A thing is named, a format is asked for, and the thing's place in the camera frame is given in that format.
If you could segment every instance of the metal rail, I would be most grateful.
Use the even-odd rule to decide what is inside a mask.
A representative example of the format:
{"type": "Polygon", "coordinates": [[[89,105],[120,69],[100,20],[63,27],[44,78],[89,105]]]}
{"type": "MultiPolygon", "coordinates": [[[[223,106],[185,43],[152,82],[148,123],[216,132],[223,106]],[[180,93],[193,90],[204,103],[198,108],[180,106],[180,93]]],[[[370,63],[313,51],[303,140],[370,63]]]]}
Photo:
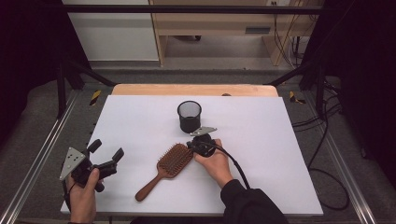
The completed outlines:
{"type": "MultiPolygon", "coordinates": [[[[312,112],[316,115],[317,112],[315,109],[315,103],[314,103],[315,100],[313,97],[313,93],[304,92],[304,96],[305,99],[307,99],[307,102],[312,112]]],[[[323,133],[324,133],[324,125],[325,124],[319,125],[319,128],[323,133]]],[[[332,162],[334,163],[334,166],[337,169],[338,174],[340,175],[341,181],[344,183],[346,190],[349,193],[349,199],[352,202],[356,214],[361,220],[361,223],[375,224],[376,223],[375,217],[368,203],[364,199],[364,196],[361,193],[361,189],[359,188],[358,183],[356,182],[355,178],[353,177],[353,174],[350,172],[347,166],[347,163],[345,162],[343,156],[341,155],[340,150],[335,144],[330,131],[327,132],[326,142],[329,146],[329,154],[330,157],[332,158],[332,162]]]]}
{"type": "Polygon", "coordinates": [[[325,7],[243,7],[243,6],[180,6],[180,5],[55,5],[39,4],[45,10],[73,13],[210,13],[210,14],[296,14],[322,15],[339,12],[325,7]]]}
{"type": "Polygon", "coordinates": [[[1,224],[12,224],[17,219],[18,214],[20,213],[24,203],[26,202],[26,199],[29,196],[33,185],[35,184],[38,176],[40,175],[40,172],[44,164],[46,163],[46,160],[51,153],[53,146],[56,143],[56,140],[61,134],[61,131],[64,128],[64,125],[66,124],[71,111],[73,110],[78,96],[79,91],[72,91],[68,100],[68,107],[66,108],[64,115],[60,119],[57,119],[52,126],[52,129],[40,151],[38,152],[37,157],[35,158],[32,166],[30,167],[29,172],[23,179],[20,187],[18,188],[18,191],[15,193],[14,198],[8,204],[5,212],[0,217],[1,224]]]}

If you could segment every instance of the white board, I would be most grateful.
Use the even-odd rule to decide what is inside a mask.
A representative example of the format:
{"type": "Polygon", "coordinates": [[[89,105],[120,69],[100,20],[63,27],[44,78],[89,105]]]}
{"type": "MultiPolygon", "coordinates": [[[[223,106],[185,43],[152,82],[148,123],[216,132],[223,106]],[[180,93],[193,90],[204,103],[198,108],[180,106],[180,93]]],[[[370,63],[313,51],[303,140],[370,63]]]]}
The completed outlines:
{"type": "MultiPolygon", "coordinates": [[[[224,96],[108,96],[91,142],[102,146],[95,164],[122,147],[118,173],[96,194],[97,212],[131,216],[220,216],[220,188],[191,161],[174,179],[163,179],[141,203],[135,194],[157,174],[156,163],[173,144],[192,140],[179,128],[177,106],[193,100],[201,124],[238,161],[249,185],[262,189],[287,216],[323,215],[282,98],[224,96]]],[[[243,183],[230,161],[233,176],[243,183]]]]}

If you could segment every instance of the black curtain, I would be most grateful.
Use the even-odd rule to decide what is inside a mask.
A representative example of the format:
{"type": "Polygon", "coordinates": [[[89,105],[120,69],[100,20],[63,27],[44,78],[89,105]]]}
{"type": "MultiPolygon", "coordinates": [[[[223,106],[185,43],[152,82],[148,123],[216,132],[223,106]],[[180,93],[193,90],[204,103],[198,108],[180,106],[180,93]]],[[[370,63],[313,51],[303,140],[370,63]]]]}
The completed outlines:
{"type": "MultiPolygon", "coordinates": [[[[344,6],[351,1],[326,1],[344,6]]],[[[340,101],[361,147],[396,188],[396,5],[392,0],[356,0],[324,47],[326,76],[341,79],[340,101]]],[[[320,16],[304,59],[310,60],[339,15],[320,16]]]]}
{"type": "MultiPolygon", "coordinates": [[[[46,0],[45,3],[62,4],[62,1],[46,0]]],[[[0,143],[26,107],[28,92],[56,79],[56,69],[64,60],[73,60],[91,69],[67,13],[44,11],[32,0],[2,1],[0,143]]],[[[72,69],[68,72],[78,75],[78,71],[72,69]]]]}

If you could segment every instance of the wooden hairbrush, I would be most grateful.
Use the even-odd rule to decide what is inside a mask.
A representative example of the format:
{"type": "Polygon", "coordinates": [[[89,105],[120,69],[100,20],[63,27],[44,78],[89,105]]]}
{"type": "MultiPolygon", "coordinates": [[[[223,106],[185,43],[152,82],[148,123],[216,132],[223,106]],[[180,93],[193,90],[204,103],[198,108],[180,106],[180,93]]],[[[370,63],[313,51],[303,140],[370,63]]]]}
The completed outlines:
{"type": "Polygon", "coordinates": [[[191,161],[192,151],[183,144],[172,146],[157,163],[158,174],[134,196],[142,202],[162,178],[173,178],[191,161]]]}

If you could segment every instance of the gray floor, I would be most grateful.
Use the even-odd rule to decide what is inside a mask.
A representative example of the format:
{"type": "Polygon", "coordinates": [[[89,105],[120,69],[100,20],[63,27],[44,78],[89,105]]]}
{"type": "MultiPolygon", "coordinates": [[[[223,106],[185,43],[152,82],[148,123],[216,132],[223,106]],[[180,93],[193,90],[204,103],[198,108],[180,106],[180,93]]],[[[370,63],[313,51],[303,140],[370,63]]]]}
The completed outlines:
{"type": "MultiPolygon", "coordinates": [[[[203,36],[200,42],[190,36],[170,39],[164,67],[141,66],[132,69],[124,67],[97,67],[98,73],[117,82],[124,83],[249,83],[262,84],[274,80],[289,71],[291,67],[283,63],[279,67],[271,66],[268,54],[260,38],[219,38],[203,36]]],[[[62,133],[56,140],[51,153],[44,163],[38,179],[35,181],[26,202],[21,208],[19,218],[44,218],[67,220],[67,215],[60,214],[63,202],[62,187],[58,175],[60,166],[68,147],[84,148],[90,140],[90,132],[98,120],[106,95],[111,88],[84,77],[87,85],[78,91],[76,106],[70,119],[63,126],[62,133]],[[102,94],[96,105],[89,105],[95,90],[102,94]]],[[[300,92],[294,78],[277,88],[284,98],[290,121],[302,121],[315,116],[308,104],[290,101],[290,91],[298,99],[305,99],[309,92],[300,92]]],[[[31,164],[46,140],[57,113],[56,83],[50,82],[30,92],[28,106],[23,111],[12,136],[1,146],[0,150],[0,211],[5,211],[18,191],[18,187],[29,172],[31,164]]],[[[377,223],[396,223],[396,191],[382,174],[375,161],[363,159],[359,143],[342,114],[330,118],[330,132],[340,149],[348,167],[355,177],[361,192],[371,208],[377,223]]],[[[308,162],[321,137],[320,128],[297,132],[300,148],[305,162],[308,162]]],[[[321,168],[339,177],[329,155],[329,146],[323,145],[313,166],[321,168]]],[[[342,205],[345,195],[338,185],[329,177],[311,174],[318,197],[333,206],[342,205]]],[[[351,204],[344,211],[333,211],[323,207],[323,217],[290,217],[290,222],[317,223],[361,223],[356,213],[356,204],[351,204]]],[[[129,217],[117,217],[128,220],[129,217]]],[[[194,223],[211,223],[213,220],[196,219],[194,223]]]]}

